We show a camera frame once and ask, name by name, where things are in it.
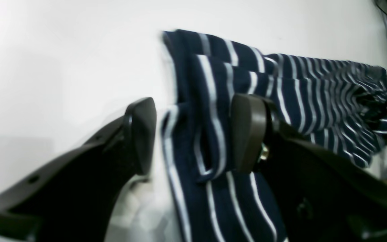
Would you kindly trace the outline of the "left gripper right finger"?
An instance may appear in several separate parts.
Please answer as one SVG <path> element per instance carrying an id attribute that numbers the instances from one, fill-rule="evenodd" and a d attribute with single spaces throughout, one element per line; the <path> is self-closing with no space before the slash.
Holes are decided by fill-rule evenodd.
<path id="1" fill-rule="evenodd" d="M 233 159 L 260 174 L 291 242 L 387 242 L 387 184 L 281 121 L 272 101 L 235 94 Z"/>

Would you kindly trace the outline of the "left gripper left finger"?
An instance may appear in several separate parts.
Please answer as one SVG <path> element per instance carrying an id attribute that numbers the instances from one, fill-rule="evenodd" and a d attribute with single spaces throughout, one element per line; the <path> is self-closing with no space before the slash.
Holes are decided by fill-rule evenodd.
<path id="1" fill-rule="evenodd" d="M 150 171 L 156 125 L 154 100 L 141 98 L 83 145 L 0 193 L 0 236 L 103 242 L 122 188 Z"/>

